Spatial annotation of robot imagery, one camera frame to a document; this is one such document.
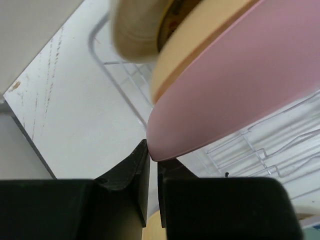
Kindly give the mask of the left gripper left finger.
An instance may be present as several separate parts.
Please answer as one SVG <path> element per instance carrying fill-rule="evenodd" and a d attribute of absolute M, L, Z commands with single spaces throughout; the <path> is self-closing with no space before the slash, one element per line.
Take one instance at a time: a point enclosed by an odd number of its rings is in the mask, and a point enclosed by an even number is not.
<path fill-rule="evenodd" d="M 3 180 L 3 240 L 140 240 L 147 223 L 146 140 L 95 179 Z"/>

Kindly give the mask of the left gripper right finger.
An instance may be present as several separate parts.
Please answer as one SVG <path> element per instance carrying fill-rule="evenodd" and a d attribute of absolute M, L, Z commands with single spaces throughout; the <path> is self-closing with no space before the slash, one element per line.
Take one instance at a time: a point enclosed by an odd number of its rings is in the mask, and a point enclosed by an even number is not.
<path fill-rule="evenodd" d="M 180 161 L 157 164 L 169 240 L 301 240 L 289 195 L 269 177 L 198 177 Z"/>

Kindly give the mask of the pink plate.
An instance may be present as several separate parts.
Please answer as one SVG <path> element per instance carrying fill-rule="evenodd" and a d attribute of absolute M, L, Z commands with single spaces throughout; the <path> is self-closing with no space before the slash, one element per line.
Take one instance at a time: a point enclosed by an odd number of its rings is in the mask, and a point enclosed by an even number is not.
<path fill-rule="evenodd" d="M 260 0 L 159 98 L 147 123 L 150 156 L 195 151 L 319 88 L 319 1 Z"/>

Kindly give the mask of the cream bear plate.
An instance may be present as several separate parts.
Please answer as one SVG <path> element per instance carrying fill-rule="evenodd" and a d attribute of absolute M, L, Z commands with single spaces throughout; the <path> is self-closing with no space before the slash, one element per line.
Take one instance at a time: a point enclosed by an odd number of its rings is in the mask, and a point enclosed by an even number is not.
<path fill-rule="evenodd" d="M 111 39 L 116 53 L 135 64 L 158 57 L 157 37 L 168 0 L 111 0 Z"/>

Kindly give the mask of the orange beige plate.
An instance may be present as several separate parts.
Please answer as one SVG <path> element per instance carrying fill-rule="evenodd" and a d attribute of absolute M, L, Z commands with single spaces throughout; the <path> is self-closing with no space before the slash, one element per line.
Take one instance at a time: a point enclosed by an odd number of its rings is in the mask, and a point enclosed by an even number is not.
<path fill-rule="evenodd" d="M 190 63 L 256 3 L 201 0 L 159 52 L 150 82 L 152 102 L 155 104 Z"/>

